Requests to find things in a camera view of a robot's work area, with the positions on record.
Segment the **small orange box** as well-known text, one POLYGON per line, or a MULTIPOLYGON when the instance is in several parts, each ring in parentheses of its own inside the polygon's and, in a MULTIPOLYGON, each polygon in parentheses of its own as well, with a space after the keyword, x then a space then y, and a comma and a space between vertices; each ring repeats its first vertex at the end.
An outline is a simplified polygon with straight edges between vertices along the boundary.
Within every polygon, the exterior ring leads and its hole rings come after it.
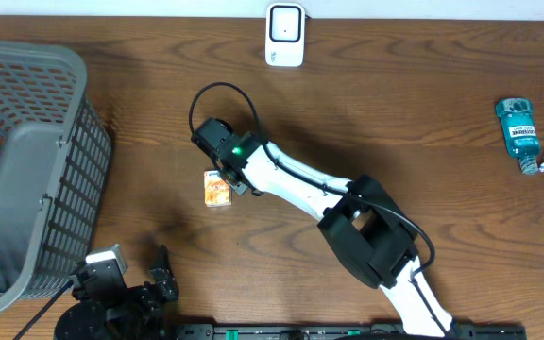
POLYGON ((220 176, 220 172, 204 172, 204 201, 207 207, 225 207, 231 205, 231 191, 220 176))

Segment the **teal mouthwash bottle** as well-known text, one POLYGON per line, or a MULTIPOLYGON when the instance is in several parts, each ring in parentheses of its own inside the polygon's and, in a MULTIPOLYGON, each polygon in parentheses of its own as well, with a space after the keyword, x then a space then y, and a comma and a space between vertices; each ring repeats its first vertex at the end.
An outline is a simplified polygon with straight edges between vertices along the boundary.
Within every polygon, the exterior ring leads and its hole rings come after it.
POLYGON ((498 102, 495 112, 501 122, 507 153, 518 161, 522 174, 535 175, 540 141, 532 102, 526 98, 505 98, 498 102))

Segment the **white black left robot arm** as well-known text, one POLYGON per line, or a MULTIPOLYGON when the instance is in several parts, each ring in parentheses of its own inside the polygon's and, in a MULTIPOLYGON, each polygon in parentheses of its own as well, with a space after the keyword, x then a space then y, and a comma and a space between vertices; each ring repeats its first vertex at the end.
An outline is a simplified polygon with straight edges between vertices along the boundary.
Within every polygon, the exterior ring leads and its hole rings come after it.
POLYGON ((56 339, 175 339, 166 323, 166 304, 179 299, 179 287, 166 246, 148 269, 152 280, 127 286, 128 265, 118 244, 89 253, 70 279, 77 304, 59 319, 56 339))

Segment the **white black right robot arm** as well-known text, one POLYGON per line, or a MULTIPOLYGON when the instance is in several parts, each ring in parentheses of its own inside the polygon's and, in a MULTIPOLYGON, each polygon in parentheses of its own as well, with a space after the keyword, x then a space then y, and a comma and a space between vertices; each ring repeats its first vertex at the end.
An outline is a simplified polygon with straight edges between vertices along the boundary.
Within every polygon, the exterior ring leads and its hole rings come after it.
POLYGON ((446 337, 453 318, 424 277, 416 240, 429 236, 407 218, 381 184, 367 175, 356 180, 324 174, 283 153, 276 144, 210 118, 191 130, 201 149, 237 193, 271 194, 309 214, 333 254, 368 287, 382 289, 413 335, 446 337))

